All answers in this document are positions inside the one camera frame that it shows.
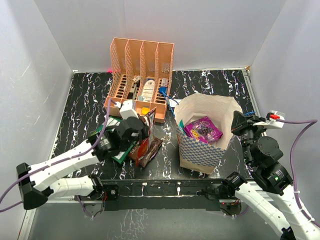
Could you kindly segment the purple blackcurrant candy bag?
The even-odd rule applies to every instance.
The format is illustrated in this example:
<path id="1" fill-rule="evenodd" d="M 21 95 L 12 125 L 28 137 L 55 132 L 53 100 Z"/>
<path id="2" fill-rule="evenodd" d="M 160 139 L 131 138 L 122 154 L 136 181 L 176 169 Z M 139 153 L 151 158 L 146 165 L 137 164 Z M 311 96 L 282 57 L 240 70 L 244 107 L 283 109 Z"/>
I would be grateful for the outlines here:
<path id="1" fill-rule="evenodd" d="M 223 133 L 207 116 L 192 121 L 184 127 L 184 131 L 188 137 L 209 145 L 214 144 L 223 136 Z"/>

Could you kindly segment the red doritos bag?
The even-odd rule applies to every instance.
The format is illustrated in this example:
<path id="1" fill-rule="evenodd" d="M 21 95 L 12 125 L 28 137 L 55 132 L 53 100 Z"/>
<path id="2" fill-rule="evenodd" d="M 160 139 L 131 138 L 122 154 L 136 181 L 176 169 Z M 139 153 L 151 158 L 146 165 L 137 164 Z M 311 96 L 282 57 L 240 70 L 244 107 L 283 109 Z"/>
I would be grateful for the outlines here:
<path id="1" fill-rule="evenodd" d="M 147 164 L 156 155 L 159 148 L 159 140 L 155 137 L 155 116 L 156 108 L 150 110 L 145 116 L 141 117 L 144 123 L 142 130 L 142 140 L 139 140 L 135 149 L 135 164 L 145 168 Z"/>

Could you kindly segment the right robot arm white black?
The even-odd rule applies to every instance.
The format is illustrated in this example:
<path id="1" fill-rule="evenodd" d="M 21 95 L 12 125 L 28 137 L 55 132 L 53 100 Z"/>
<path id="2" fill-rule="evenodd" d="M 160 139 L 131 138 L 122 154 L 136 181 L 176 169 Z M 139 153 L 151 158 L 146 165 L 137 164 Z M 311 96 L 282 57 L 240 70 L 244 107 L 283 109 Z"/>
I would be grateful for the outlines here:
<path id="1" fill-rule="evenodd" d="M 294 172 L 280 164 L 284 154 L 278 142 L 263 134 L 268 129 L 281 129 L 286 123 L 284 114 L 278 111 L 259 117 L 236 110 L 231 124 L 231 132 L 240 137 L 244 162 L 253 168 L 253 180 L 273 204 L 236 171 L 217 188 L 206 188 L 201 194 L 207 198 L 217 195 L 245 202 L 282 240 L 318 240 L 320 225 L 300 199 Z"/>

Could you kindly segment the green chips bag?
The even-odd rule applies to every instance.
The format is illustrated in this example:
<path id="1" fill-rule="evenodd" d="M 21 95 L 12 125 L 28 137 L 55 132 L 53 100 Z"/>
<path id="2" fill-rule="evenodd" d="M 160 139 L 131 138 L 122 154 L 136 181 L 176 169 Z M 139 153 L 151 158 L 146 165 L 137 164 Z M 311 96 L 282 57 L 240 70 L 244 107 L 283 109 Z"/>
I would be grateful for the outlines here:
<path id="1" fill-rule="evenodd" d="M 99 143 L 93 149 L 93 153 L 97 158 L 102 160 L 114 160 L 119 164 L 122 164 L 130 150 L 134 147 L 137 141 L 137 132 L 123 132 L 126 130 L 126 126 L 122 123 L 124 120 L 120 120 L 115 117 L 110 117 L 107 120 L 106 127 L 103 131 L 103 124 L 100 125 L 95 131 L 88 137 L 87 142 L 93 145 L 101 132 L 103 132 Z"/>

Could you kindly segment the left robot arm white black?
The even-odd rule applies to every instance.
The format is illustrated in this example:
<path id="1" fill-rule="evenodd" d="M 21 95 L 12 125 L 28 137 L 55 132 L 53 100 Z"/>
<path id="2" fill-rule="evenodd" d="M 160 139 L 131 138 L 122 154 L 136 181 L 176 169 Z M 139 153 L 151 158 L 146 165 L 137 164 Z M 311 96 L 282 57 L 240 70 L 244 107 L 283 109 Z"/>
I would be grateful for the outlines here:
<path id="1" fill-rule="evenodd" d="M 115 124 L 112 121 L 111 117 L 88 139 L 57 157 L 34 165 L 19 164 L 16 172 L 23 208 L 36 209 L 48 200 L 69 196 L 99 199 L 104 187 L 96 175 L 77 178 L 67 175 L 116 157 L 150 135 L 151 125 L 146 120 L 129 117 Z"/>

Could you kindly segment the blue checkered paper bag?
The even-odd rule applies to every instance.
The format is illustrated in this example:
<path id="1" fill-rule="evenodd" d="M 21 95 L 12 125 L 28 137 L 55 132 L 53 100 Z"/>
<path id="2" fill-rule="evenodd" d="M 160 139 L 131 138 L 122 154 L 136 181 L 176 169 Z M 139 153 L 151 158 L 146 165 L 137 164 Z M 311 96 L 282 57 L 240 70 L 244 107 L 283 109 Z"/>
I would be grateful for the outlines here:
<path id="1" fill-rule="evenodd" d="M 233 116 L 241 105 L 233 96 L 202 93 L 165 99 L 175 120 L 180 167 L 212 174 L 234 138 Z"/>

